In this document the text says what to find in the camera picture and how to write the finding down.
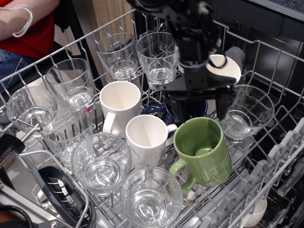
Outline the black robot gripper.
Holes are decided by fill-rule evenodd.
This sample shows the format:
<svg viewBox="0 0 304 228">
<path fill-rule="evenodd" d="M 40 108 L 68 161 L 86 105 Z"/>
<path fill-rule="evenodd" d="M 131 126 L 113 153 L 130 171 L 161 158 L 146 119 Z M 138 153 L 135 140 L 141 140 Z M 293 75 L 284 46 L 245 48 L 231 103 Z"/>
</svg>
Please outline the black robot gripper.
<svg viewBox="0 0 304 228">
<path fill-rule="evenodd" d="M 235 99 L 236 79 L 212 73 L 207 69 L 208 63 L 211 63 L 210 59 L 202 62 L 181 59 L 179 65 L 184 73 L 169 83 L 156 86 L 157 90 L 163 92 L 165 103 L 181 123 L 193 117 L 192 101 L 215 99 L 217 118 L 223 120 Z"/>
</svg>

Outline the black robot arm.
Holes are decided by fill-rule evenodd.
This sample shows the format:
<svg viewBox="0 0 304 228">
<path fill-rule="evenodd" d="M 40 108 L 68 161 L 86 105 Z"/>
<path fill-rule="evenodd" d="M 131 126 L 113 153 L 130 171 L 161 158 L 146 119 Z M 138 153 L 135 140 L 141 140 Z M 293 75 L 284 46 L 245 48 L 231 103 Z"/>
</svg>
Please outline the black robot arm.
<svg viewBox="0 0 304 228">
<path fill-rule="evenodd" d="M 184 74 L 172 82 L 156 85 L 163 92 L 163 99 L 180 122 L 185 122 L 186 103 L 214 99 L 219 120 L 223 120 L 235 98 L 234 78 L 212 73 L 206 65 L 215 65 L 209 53 L 216 48 L 219 31 L 213 22 L 212 9 L 204 0 L 130 0 L 129 4 L 143 14 L 168 22 L 168 27 L 179 48 L 179 64 Z"/>
</svg>

